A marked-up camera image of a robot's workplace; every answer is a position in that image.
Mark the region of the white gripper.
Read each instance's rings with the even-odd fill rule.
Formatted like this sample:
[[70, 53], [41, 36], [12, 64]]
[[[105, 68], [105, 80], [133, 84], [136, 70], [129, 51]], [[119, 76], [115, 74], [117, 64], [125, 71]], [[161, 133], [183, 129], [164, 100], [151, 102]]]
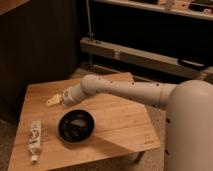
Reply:
[[67, 88], [62, 91], [61, 95], [56, 94], [47, 100], [47, 106], [53, 106], [62, 103], [64, 106], [71, 106], [74, 104], [73, 98], [71, 96], [71, 89]]

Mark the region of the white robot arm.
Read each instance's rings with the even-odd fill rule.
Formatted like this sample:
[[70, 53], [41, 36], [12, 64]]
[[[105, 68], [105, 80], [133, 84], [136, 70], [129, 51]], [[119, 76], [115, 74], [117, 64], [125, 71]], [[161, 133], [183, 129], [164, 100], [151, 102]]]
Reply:
[[213, 171], [213, 84], [112, 81], [86, 75], [53, 95], [48, 106], [73, 106], [99, 93], [154, 106], [166, 112], [165, 171]]

